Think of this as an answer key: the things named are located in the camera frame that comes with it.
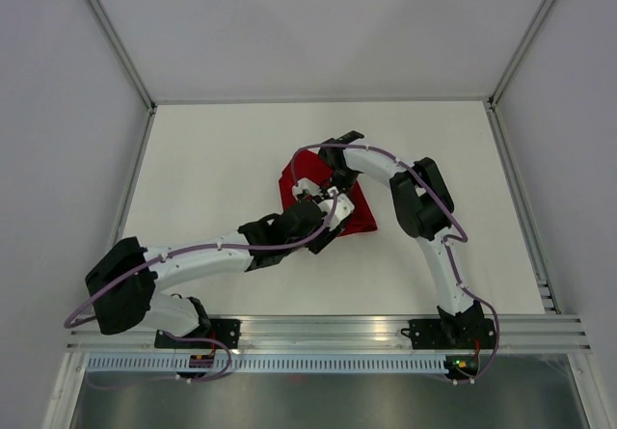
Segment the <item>red cloth napkin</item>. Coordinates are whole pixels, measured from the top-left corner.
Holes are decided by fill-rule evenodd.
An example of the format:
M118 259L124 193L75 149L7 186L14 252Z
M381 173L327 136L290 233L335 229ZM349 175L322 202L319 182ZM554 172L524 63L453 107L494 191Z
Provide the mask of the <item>red cloth napkin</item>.
M334 174L334 170L331 169L322 159L320 159L316 153L308 150L302 151L297 156L294 161L294 165L298 178L308 178L317 185L328 184L330 178ZM288 163L282 170L279 178L279 189L283 210L286 210L296 202L292 194L293 184L294 180L292 177L291 163ZM348 197L355 205L355 211L353 212L350 222L347 224L341 235L346 236L354 233L376 231L378 229L377 223L365 199L359 182L354 184L348 194Z

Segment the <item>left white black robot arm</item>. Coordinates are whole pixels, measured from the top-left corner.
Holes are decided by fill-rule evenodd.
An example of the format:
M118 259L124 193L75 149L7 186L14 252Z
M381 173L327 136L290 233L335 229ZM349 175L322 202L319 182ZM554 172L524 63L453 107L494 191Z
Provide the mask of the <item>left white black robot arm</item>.
M343 196L303 200L193 246L147 248L137 237L124 238L85 278L94 319L104 335L147 326L176 335L188 347L202 347L210 337L203 306L194 297L170 295L168 289L269 268L301 249L318 253L340 235L353 211Z

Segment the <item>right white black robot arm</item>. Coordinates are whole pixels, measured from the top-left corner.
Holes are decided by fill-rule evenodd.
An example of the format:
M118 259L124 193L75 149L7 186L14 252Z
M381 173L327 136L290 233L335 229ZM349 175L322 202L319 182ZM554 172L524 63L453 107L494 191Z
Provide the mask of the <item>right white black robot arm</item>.
M397 223L416 240L436 286L441 337L452 347L465 345L484 313L459 267L454 244L466 243L468 237L454 218L454 203L436 162L426 157L410 166L366 144L356 131L327 140L318 156L333 170L339 189L353 184L359 174L389 188Z

